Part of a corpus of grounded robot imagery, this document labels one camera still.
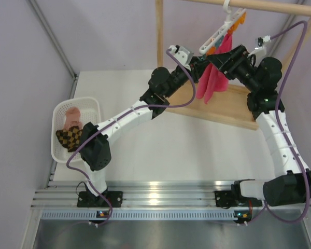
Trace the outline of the white plastic clip hanger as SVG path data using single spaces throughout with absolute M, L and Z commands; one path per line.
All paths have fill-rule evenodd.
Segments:
M 226 13 L 226 18 L 224 24 L 216 30 L 216 32 L 199 48 L 199 54 L 208 54 L 211 50 L 212 52 L 222 44 L 224 38 L 231 28 L 231 26 L 240 18 L 243 13 L 246 13 L 246 8 L 239 8 L 236 12 L 233 12 L 229 6 L 230 1 L 225 0 L 222 4 L 222 9 Z

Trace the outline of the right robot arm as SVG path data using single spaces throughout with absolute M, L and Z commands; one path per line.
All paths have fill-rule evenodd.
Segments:
M 263 133 L 274 165 L 274 179 L 236 181 L 232 185 L 232 201 L 240 206 L 250 198 L 270 206 L 306 202 L 311 197 L 311 170 L 298 153 L 276 91 L 282 78 L 281 62 L 266 57 L 255 66 L 253 56 L 243 45 L 209 55 L 207 60 L 227 79 L 237 79 L 249 90 L 247 107 Z

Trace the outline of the magenta pink cloth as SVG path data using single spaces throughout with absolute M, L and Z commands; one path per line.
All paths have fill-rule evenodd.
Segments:
M 233 35 L 226 34 L 221 45 L 214 51 L 214 54 L 226 53 L 232 49 Z M 215 92 L 224 92 L 228 89 L 229 80 L 223 73 L 210 64 L 207 66 L 199 80 L 196 98 L 203 99 L 207 104 Z

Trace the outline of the teal clothes clip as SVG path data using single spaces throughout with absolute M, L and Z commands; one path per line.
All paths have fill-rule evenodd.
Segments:
M 204 54 L 204 55 L 199 56 L 199 61 L 202 61 L 202 62 L 207 61 L 207 55 Z

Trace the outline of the orange clothes clip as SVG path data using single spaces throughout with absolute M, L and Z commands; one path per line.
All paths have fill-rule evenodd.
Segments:
M 239 25 L 244 24 L 245 19 L 246 19 L 246 13 L 243 13 L 240 16 L 240 18 L 231 26 L 231 28 L 228 30 L 227 34 L 232 35 L 237 30 Z

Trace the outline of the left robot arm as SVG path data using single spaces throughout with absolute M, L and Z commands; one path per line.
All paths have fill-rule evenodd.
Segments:
M 170 72 L 158 67 L 148 81 L 148 90 L 131 107 L 113 118 L 93 124 L 87 123 L 82 131 L 80 155 L 86 167 L 89 200 L 101 206 L 107 199 L 105 168 L 111 161 L 111 146 L 122 135 L 138 125 L 151 121 L 170 107 L 167 100 L 188 80 L 198 82 L 208 62 L 193 57 L 187 67 L 177 66 Z

